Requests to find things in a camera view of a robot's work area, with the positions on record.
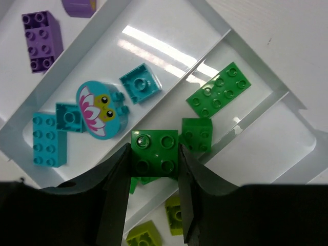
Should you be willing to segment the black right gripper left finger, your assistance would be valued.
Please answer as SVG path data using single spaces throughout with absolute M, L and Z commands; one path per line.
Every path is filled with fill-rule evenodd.
M 131 176 L 129 143 L 96 167 L 58 185 L 78 221 L 69 226 L 65 245 L 120 245 Z

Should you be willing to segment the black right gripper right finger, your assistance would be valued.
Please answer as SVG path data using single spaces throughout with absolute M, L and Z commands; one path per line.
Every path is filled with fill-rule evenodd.
M 178 188 L 181 202 L 183 239 L 199 243 L 199 224 L 203 219 L 203 193 L 210 197 L 227 195 L 238 186 L 228 182 L 203 165 L 188 148 L 179 144 Z

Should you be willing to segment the yellow-green lego brick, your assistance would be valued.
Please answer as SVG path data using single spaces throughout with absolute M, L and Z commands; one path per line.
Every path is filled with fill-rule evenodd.
M 180 198 L 173 195 L 165 201 L 166 215 L 172 236 L 182 235 L 182 216 L 180 207 Z

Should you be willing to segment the green lego brick top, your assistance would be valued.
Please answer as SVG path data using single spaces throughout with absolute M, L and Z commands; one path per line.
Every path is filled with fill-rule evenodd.
M 133 130 L 131 176 L 177 177 L 178 130 Z

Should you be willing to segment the small green lego brick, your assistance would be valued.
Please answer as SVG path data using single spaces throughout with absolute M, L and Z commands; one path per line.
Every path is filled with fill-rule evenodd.
M 213 124 L 209 118 L 183 118 L 179 142 L 192 152 L 210 152 Z

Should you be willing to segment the lime lego brick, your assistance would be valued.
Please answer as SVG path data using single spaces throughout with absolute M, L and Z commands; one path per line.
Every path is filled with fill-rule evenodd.
M 151 220 L 131 229 L 126 242 L 129 246 L 162 246 L 161 235 Z

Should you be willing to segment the blue decorated lego brick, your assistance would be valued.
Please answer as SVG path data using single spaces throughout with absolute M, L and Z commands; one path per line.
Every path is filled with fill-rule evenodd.
M 114 85 L 87 81 L 78 88 L 76 102 L 87 131 L 96 139 L 113 138 L 128 124 L 129 107 Z

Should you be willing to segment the teal long lego brick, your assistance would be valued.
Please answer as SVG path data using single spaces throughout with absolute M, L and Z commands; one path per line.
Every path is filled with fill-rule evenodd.
M 33 123 L 33 163 L 59 168 L 67 162 L 67 133 L 56 129 L 56 115 L 36 112 Z

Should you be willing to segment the small blue lego brick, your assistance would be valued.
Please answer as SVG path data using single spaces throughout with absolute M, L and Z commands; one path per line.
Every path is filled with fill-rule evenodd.
M 56 129 L 64 132 L 83 133 L 84 122 L 78 105 L 56 103 Z

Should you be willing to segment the teal square lego brick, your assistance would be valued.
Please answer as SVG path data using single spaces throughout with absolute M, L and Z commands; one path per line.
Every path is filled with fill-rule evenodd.
M 133 104 L 139 104 L 161 91 L 161 84 L 145 63 L 120 77 Z

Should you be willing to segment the green lego plate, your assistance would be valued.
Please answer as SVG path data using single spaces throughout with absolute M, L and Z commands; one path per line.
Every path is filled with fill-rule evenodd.
M 234 62 L 186 99 L 200 118 L 210 118 L 251 86 Z

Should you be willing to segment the white compartment sorting tray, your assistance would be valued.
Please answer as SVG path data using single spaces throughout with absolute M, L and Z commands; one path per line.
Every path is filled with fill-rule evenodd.
M 199 160 L 236 185 L 327 183 L 327 1 L 99 1 L 90 19 L 60 1 L 1 1 L 1 180 L 37 188 L 74 178 L 111 156 L 132 129 L 180 129 L 186 99 L 235 62 L 251 87 L 213 117 L 213 151 Z M 22 15 L 50 11 L 64 50 L 32 73 Z M 162 91 L 130 100 L 114 139 L 68 134 L 68 162 L 32 164 L 32 114 L 73 103 L 80 84 L 147 64 Z

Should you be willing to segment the purple lego brick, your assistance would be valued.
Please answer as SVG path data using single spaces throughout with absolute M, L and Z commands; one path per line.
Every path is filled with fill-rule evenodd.
M 60 25 L 50 11 L 22 15 L 32 73 L 46 72 L 64 50 Z
M 96 0 L 62 0 L 61 3 L 70 17 L 91 18 L 97 8 Z

